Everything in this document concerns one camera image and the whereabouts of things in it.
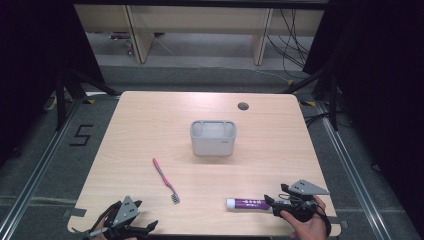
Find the human hand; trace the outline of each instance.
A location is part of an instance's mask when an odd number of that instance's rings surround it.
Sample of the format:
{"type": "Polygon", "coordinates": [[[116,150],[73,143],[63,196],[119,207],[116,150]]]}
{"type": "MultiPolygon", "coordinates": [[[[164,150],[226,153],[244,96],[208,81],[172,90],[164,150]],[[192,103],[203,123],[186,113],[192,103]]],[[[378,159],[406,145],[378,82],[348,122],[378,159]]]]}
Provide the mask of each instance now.
{"type": "MultiPolygon", "coordinates": [[[[325,203],[318,196],[314,196],[314,199],[318,204],[318,212],[325,214],[325,203]]],[[[284,210],[282,210],[280,214],[295,230],[290,235],[291,238],[300,238],[301,240],[327,239],[325,223],[318,214],[314,214],[311,220],[305,223],[298,221],[293,215],[284,210]]]]}

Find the wire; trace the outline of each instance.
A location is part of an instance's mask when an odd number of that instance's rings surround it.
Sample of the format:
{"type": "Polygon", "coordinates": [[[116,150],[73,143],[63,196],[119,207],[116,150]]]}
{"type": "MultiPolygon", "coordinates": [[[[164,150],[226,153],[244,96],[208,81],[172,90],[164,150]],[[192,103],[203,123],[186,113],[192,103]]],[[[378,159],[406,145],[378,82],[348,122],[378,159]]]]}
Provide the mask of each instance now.
{"type": "MultiPolygon", "coordinates": [[[[176,54],[173,52],[173,51],[171,51],[169,48],[167,48],[166,46],[165,46],[165,44],[163,44],[159,39],[157,39],[153,34],[151,34],[152,35],[152,37],[153,37],[153,39],[156,41],[156,42],[158,42],[167,52],[169,52],[172,56],[174,56],[174,57],[176,57],[176,54]]],[[[230,69],[230,70],[238,70],[238,69],[236,69],[236,68],[230,68],[230,67],[216,67],[216,66],[203,66],[203,65],[200,65],[200,64],[196,64],[196,63],[187,63],[187,62],[183,62],[183,61],[176,61],[176,62],[178,62],[178,63],[182,63],[182,64],[184,64],[184,65],[188,65],[188,66],[197,66],[197,67],[201,67],[201,68],[217,68],[217,69],[230,69]]],[[[285,77],[283,77],[283,76],[280,76],[280,75],[278,75],[278,74],[275,74],[275,73],[267,73],[267,72],[262,72],[262,71],[259,71],[259,70],[256,70],[256,69],[250,69],[250,68],[248,68],[248,69],[245,69],[245,70],[249,70],[249,71],[252,71],[252,72],[256,72],[256,73],[260,73],[260,74],[264,74],[264,75],[269,75],[269,76],[274,76],[274,77],[277,77],[277,78],[280,78],[280,79],[283,79],[284,81],[286,81],[286,82],[289,82],[290,80],[289,79],[287,79],[287,78],[285,78],[285,77]]]]}
{"type": "Polygon", "coordinates": [[[304,118],[309,118],[308,120],[305,121],[306,123],[306,127],[309,128],[309,126],[311,126],[311,124],[313,122],[315,122],[316,120],[320,119],[320,118],[324,118],[327,117],[328,115],[330,115],[330,112],[326,112],[326,113],[321,113],[318,114],[316,116],[308,116],[308,117],[304,117],[304,118]]]}
{"type": "Polygon", "coordinates": [[[295,25],[295,22],[296,22],[296,9],[292,9],[292,24],[291,24],[291,26],[289,25],[289,23],[288,23],[288,21],[287,21],[287,19],[286,19],[286,17],[284,16],[284,13],[283,13],[283,11],[282,11],[282,9],[280,9],[280,13],[281,13],[281,16],[282,16],[282,18],[283,18],[283,20],[284,20],[284,22],[285,22],[285,24],[286,24],[286,27],[287,27],[287,29],[288,29],[288,31],[289,31],[289,38],[288,38],[288,40],[287,40],[287,42],[286,41],[284,41],[282,38],[281,38],[281,36],[278,36],[279,37],[279,39],[285,44],[285,47],[284,47],[284,50],[282,50],[282,49],[280,49],[272,40],[271,40],[271,38],[269,37],[269,36],[267,36],[267,38],[268,38],[268,40],[269,40],[269,42],[271,43],[271,45],[274,47],[274,49],[279,53],[279,54],[281,54],[282,56],[283,56],[283,69],[284,69],[284,71],[285,71],[285,73],[287,74],[287,75],[289,75],[290,77],[293,77],[293,78],[298,78],[298,77],[296,77],[296,76],[293,76],[293,75],[291,75],[290,73],[288,73],[288,71],[287,71],[287,69],[286,69],[286,65],[285,65],[285,60],[286,59],[288,59],[288,60],[290,60],[291,62],[293,62],[294,64],[296,64],[297,66],[299,66],[299,67],[301,67],[301,68],[303,68],[304,67],[304,65],[305,65],[305,61],[306,61],[306,57],[303,55],[303,54],[308,54],[309,53],[309,51],[305,48],[305,47],[303,47],[300,43],[299,43],[299,41],[297,40],[297,35],[296,35],[296,25],[295,25]],[[293,39],[293,41],[294,41],[294,43],[296,44],[296,47],[293,47],[293,46],[291,46],[290,45],[290,40],[291,39],[293,39]],[[296,50],[297,51],[297,53],[299,54],[299,59],[300,59],[300,61],[298,61],[298,60],[296,60],[294,57],[292,57],[292,56],[290,56],[289,54],[287,54],[287,49],[288,48],[291,48],[291,49],[294,49],[294,50],[296,50]]]}

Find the black cable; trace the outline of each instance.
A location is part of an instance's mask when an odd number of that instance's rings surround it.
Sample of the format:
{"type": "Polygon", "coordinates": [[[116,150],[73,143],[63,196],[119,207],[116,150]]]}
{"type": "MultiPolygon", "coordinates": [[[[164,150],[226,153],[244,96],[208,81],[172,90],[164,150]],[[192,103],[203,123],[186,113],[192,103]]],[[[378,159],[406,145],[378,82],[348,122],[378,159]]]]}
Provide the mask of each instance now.
{"type": "Polygon", "coordinates": [[[309,128],[309,126],[311,126],[311,124],[315,122],[316,120],[327,117],[329,115],[330,115],[330,112],[325,112],[325,113],[318,114],[316,116],[304,117],[304,118],[309,118],[308,120],[305,121],[306,127],[309,128]]]}
{"type": "Polygon", "coordinates": [[[283,57],[288,58],[290,61],[292,61],[293,63],[295,63],[296,65],[298,65],[299,67],[303,67],[303,64],[299,61],[297,61],[295,58],[293,58],[292,56],[288,55],[286,52],[284,52],[283,50],[281,50],[272,40],[271,38],[268,36],[268,40],[271,43],[271,45],[274,47],[274,49],[281,54],[283,57]]]}
{"type": "MultiPolygon", "coordinates": [[[[302,53],[301,48],[303,48],[303,50],[305,50],[307,53],[309,53],[309,51],[305,47],[303,47],[302,44],[300,44],[299,41],[297,40],[296,23],[295,23],[295,20],[296,20],[296,9],[292,9],[292,27],[291,28],[290,28],[290,26],[289,26],[289,24],[288,24],[288,22],[286,20],[286,17],[284,16],[284,13],[283,13],[283,11],[281,9],[280,9],[280,13],[281,13],[281,16],[283,17],[283,20],[284,20],[284,22],[286,24],[287,29],[289,30],[289,33],[290,33],[289,40],[290,40],[290,37],[293,38],[293,41],[295,42],[295,44],[297,46],[297,49],[296,50],[299,52],[299,54],[301,54],[302,53]]],[[[303,55],[299,55],[299,56],[300,56],[301,59],[306,60],[303,55]]]]}

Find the gray carpet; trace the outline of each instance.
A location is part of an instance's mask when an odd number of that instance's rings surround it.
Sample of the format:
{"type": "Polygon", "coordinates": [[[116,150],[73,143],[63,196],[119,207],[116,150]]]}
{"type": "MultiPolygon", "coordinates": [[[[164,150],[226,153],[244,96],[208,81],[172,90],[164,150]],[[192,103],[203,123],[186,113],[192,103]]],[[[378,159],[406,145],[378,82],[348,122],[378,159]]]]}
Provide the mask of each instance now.
{"type": "MultiPolygon", "coordinates": [[[[118,91],[276,93],[287,89],[288,83],[286,80],[270,74],[278,74],[286,79],[294,80],[294,82],[300,81],[300,79],[288,76],[284,71],[259,73],[251,70],[222,68],[135,67],[101,67],[101,70],[107,85],[118,91]]],[[[290,72],[290,74],[299,77],[306,76],[301,72],[290,72]]],[[[84,88],[87,91],[97,91],[86,84],[84,84],[84,88]]],[[[300,101],[311,100],[312,89],[313,84],[298,91],[296,96],[300,101]]],[[[69,218],[65,212],[72,209],[78,199],[117,102],[118,100],[113,99],[97,99],[93,104],[79,106],[12,239],[81,239],[67,231],[69,218]],[[91,137],[85,146],[71,146],[73,143],[84,142],[84,139],[75,137],[81,124],[92,125],[92,127],[82,128],[80,132],[89,134],[91,137]]],[[[313,106],[301,106],[301,110],[304,116],[318,114],[317,108],[313,106]]],[[[384,217],[393,239],[420,239],[383,176],[370,168],[372,158],[354,127],[350,125],[348,116],[338,114],[338,121],[339,134],[354,159],[355,166],[366,183],[367,190],[384,217]]],[[[24,187],[54,134],[55,127],[55,111],[42,115],[34,123],[32,131],[28,133],[22,144],[22,155],[9,159],[0,169],[0,216],[5,216],[13,204],[14,197],[18,196],[24,187]]],[[[376,239],[322,120],[314,122],[308,129],[339,220],[343,222],[342,233],[337,239],[376,239]]],[[[224,238],[154,237],[152,239],[224,238]]]]}

